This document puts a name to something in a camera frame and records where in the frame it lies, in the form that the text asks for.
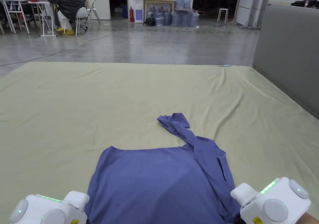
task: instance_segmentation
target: yellow sticker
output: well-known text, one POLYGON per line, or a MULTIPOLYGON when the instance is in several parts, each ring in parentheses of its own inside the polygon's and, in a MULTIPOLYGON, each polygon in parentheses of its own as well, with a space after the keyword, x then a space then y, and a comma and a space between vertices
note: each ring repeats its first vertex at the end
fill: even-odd
POLYGON ((263 221, 259 217, 255 217, 253 219, 253 223, 254 224, 264 224, 263 221))
POLYGON ((71 224, 79 224, 80 220, 72 220, 71 224))

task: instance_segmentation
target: white table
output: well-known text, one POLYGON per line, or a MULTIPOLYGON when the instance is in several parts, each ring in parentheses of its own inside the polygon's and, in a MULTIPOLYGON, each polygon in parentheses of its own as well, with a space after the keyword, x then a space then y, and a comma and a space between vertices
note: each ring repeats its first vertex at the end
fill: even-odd
POLYGON ((37 9, 40 9, 41 13, 42 13, 42 32, 43 34, 40 35, 40 37, 57 37, 57 35, 54 35, 54 10, 52 7, 52 14, 51 14, 51 23, 52 23, 52 30, 50 30, 50 27, 48 25, 48 21, 46 20, 44 13, 46 14, 46 16, 48 17, 48 13, 47 13, 47 6, 51 6, 50 2, 48 1, 37 1, 37 2, 28 2, 29 4, 36 4, 37 5, 37 9), (48 28, 49 28, 49 32, 48 33, 52 33, 52 35, 44 35, 44 20, 45 23, 47 24, 48 28))
POLYGON ((28 34, 30 34, 29 28, 28 28, 28 24, 26 22, 26 16, 25 16, 25 14, 23 12, 23 8, 22 8, 22 2, 28 2, 29 0, 0 0, 0 1, 3 4, 4 10, 5 10, 5 14, 7 16, 11 31, 14 34, 16 34, 16 30, 14 29, 10 13, 16 13, 17 14, 17 20, 18 20, 20 29, 22 29, 22 26, 21 26, 21 22, 20 22, 20 18, 18 16, 18 13, 22 13, 23 20, 24 20, 24 23, 25 23, 25 26, 26 26, 26 30, 27 30, 28 34), (10 7, 13 8, 14 10, 12 10, 12 9, 9 10, 8 9, 7 2, 11 2, 11 6, 10 7))

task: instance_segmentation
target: blue shirt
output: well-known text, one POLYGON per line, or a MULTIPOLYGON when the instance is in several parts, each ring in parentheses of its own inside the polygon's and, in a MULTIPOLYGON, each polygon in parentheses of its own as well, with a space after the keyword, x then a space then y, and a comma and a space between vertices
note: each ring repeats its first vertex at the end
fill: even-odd
POLYGON ((183 147, 102 153, 90 181, 85 213, 98 224, 232 223, 239 203, 226 154, 195 136, 182 113, 160 116, 183 147))

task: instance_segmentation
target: fire extinguisher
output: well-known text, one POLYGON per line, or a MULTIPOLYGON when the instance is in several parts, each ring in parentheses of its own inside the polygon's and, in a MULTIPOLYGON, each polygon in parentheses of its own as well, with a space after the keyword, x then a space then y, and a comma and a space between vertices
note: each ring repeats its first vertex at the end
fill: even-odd
POLYGON ((134 22, 134 10, 132 7, 130 8, 130 22, 134 22))

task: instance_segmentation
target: person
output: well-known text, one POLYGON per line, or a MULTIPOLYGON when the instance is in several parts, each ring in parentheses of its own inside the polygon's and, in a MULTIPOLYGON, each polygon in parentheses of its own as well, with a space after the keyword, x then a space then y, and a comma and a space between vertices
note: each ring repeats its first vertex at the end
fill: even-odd
POLYGON ((297 224, 319 224, 319 221, 308 213, 305 213, 297 221, 297 224))
POLYGON ((84 7, 84 3, 80 0, 49 0, 49 2, 59 6, 58 17, 61 28, 58 28, 55 32, 62 35, 73 35, 74 30, 70 22, 74 23, 77 16, 86 16, 87 9, 84 7))

